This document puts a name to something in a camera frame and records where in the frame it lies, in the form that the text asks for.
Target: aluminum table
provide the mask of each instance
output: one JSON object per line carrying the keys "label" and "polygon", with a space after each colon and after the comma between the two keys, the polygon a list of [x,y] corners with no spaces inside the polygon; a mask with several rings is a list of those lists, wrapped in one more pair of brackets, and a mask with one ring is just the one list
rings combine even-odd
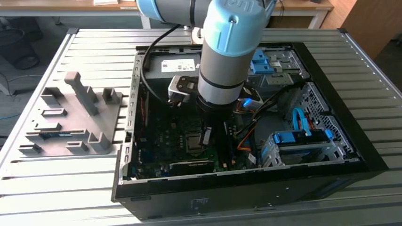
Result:
{"label": "aluminum table", "polygon": [[[166,30],[82,29],[66,36],[46,75],[0,151],[2,225],[163,225],[217,222],[220,225],[384,225],[402,222],[402,94],[361,51],[337,30],[272,29],[264,41],[302,41],[309,47],[391,171],[361,181],[324,200],[269,209],[249,209],[141,222],[111,202],[117,152],[98,156],[22,158],[19,140],[38,111],[47,86],[73,92],[65,72],[79,71],[95,92],[114,87],[125,94],[114,145],[125,140],[125,124],[135,46],[149,45]],[[190,44],[178,30],[161,45]]]}

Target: label sticker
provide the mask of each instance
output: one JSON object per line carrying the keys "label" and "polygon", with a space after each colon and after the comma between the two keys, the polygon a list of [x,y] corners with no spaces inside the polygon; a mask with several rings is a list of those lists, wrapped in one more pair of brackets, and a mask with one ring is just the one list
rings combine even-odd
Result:
{"label": "label sticker", "polygon": [[257,158],[249,153],[249,160],[256,164]]}
{"label": "label sticker", "polygon": [[209,205],[209,200],[210,198],[204,198],[204,199],[193,199],[190,202],[190,208],[193,210],[202,210],[205,209],[205,207],[208,207]]}
{"label": "label sticker", "polygon": [[194,59],[162,61],[162,72],[190,72],[196,71]]}
{"label": "label sticker", "polygon": [[281,63],[280,62],[270,62],[272,67],[281,67]]}

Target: green circuit board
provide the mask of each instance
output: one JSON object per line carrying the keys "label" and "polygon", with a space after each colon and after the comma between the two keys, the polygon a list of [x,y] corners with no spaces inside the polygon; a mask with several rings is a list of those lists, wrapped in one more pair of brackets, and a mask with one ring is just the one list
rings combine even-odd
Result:
{"label": "green circuit board", "polygon": [[[237,130],[237,115],[226,122],[229,137]],[[146,135],[139,143],[138,164],[134,172],[141,178],[161,178],[171,176],[170,164],[181,162],[209,162],[214,172],[241,170],[246,168],[248,153],[236,150],[233,142],[233,161],[222,164],[220,151],[214,141],[209,146],[200,145],[202,121],[196,109],[166,108],[158,112],[150,111]]]}

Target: wooden desk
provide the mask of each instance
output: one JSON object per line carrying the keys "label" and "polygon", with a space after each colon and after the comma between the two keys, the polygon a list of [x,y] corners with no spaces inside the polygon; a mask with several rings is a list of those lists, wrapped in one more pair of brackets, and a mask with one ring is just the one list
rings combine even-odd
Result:
{"label": "wooden desk", "polygon": [[[282,0],[285,17],[293,17],[285,24],[298,23],[300,17],[310,17],[308,27],[320,28],[328,12],[334,6],[329,0],[321,4],[310,0]],[[278,2],[273,16],[280,16]],[[142,16],[138,5],[121,1],[115,5],[94,6],[93,0],[0,0],[0,16]],[[142,16],[143,28],[150,27],[150,19]]]}
{"label": "wooden desk", "polygon": [[284,18],[281,14],[281,2],[278,1],[276,11],[270,19],[270,28],[321,28],[321,24],[328,13],[334,9],[329,0],[322,3],[314,3],[310,0],[282,0],[284,2]]}
{"label": "wooden desk", "polygon": [[121,1],[115,5],[94,6],[94,0],[0,0],[0,9],[14,11],[138,11],[138,5],[131,1]]}

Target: trash bin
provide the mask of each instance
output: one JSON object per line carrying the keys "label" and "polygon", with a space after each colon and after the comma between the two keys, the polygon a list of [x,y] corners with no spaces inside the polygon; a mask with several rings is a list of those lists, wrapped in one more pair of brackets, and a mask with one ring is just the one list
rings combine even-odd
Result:
{"label": "trash bin", "polygon": [[21,29],[26,32],[26,38],[29,39],[29,41],[38,41],[43,38],[43,32],[37,23],[35,17],[7,16],[6,19],[13,28]]}
{"label": "trash bin", "polygon": [[0,31],[0,55],[17,69],[22,70],[39,64],[39,57],[25,35],[21,29]]}

